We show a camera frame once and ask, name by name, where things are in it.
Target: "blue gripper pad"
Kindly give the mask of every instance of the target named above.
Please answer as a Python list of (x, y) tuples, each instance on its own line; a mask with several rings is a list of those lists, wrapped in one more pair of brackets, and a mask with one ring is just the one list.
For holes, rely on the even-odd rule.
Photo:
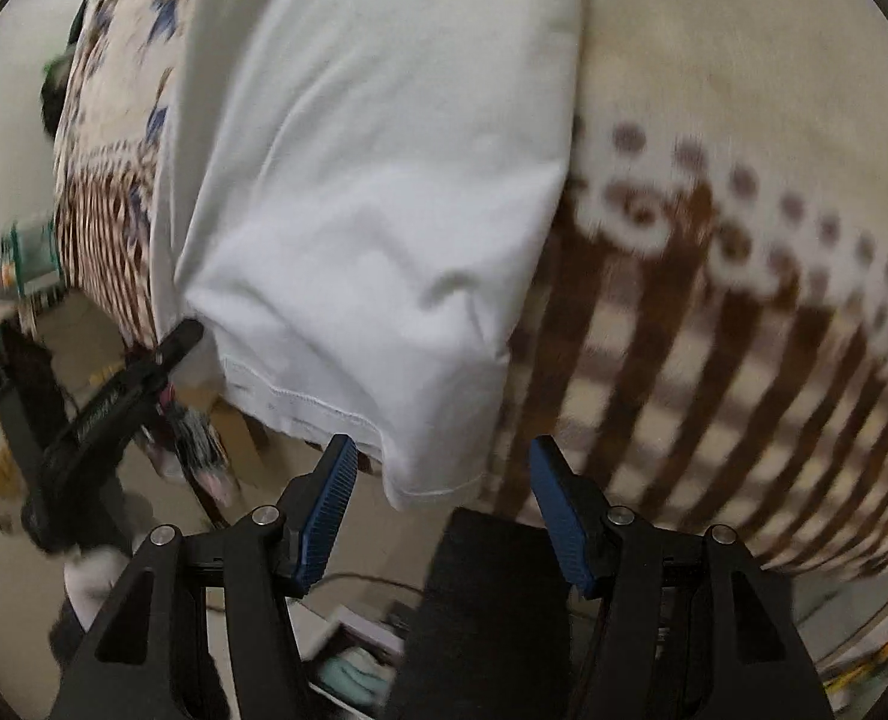
[(300, 530), (293, 577), (305, 592), (324, 576), (357, 475), (358, 449), (350, 437), (335, 436), (311, 473), (319, 493)]
[(561, 573), (581, 595), (594, 598), (596, 581), (587, 562), (586, 517), (580, 516), (577, 501), (572, 497), (575, 483), (588, 480), (575, 476), (550, 436), (534, 439), (530, 444), (529, 459), (530, 488), (548, 527)]

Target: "metal screw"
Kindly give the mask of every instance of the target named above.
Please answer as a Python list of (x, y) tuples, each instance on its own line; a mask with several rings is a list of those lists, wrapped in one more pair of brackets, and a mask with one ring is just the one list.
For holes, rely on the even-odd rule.
[(152, 544), (157, 544), (159, 547), (163, 547), (165, 544), (169, 544), (174, 540), (174, 536), (177, 535), (177, 531), (172, 528), (170, 525), (159, 525), (150, 533), (150, 542)]
[(258, 525), (270, 525), (272, 522), (277, 522), (280, 516), (281, 513), (277, 511), (276, 506), (259, 506), (252, 512), (251, 519)]
[(634, 521), (634, 512), (626, 506), (615, 506), (609, 509), (607, 518), (615, 525), (630, 525)]
[(711, 538), (714, 538), (714, 541), (724, 546), (729, 546), (738, 541), (738, 535), (734, 532), (734, 529), (728, 528), (726, 525), (715, 525), (711, 528)]

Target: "white cloth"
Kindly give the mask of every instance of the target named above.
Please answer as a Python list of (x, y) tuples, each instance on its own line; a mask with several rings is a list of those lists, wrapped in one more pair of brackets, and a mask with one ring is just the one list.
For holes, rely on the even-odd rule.
[(579, 34), (580, 0), (198, 0), (152, 220), (158, 332), (198, 316), (228, 400), (351, 435), (395, 506), (472, 495)]

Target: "ridged blue pad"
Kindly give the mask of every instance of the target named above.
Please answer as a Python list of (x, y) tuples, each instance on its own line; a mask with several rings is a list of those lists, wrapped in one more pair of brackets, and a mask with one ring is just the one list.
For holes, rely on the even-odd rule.
[(563, 458), (559, 462), (564, 464), (564, 469), (556, 467), (558, 459), (548, 454), (541, 442), (534, 440), (530, 445), (530, 488), (548, 526), (548, 535), (564, 579), (580, 590), (584, 597), (592, 597), (595, 581), (585, 557), (587, 533), (558, 478), (558, 473), (566, 470), (570, 474), (571, 470)]
[(351, 500), (354, 483), (358, 477), (358, 449), (347, 440), (337, 457), (321, 495), (314, 503), (311, 516), (300, 536), (300, 557), (294, 581), (304, 591), (311, 589), (324, 576), (328, 557), (331, 556), (337, 531), (344, 519), (347, 503)]

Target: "white t-shirt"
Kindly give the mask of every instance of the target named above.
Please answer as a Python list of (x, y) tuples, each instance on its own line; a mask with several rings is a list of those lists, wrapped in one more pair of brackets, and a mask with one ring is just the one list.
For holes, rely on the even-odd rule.
[(397, 506), (476, 491), (569, 160), (580, 0), (198, 0), (151, 232), (159, 333)]

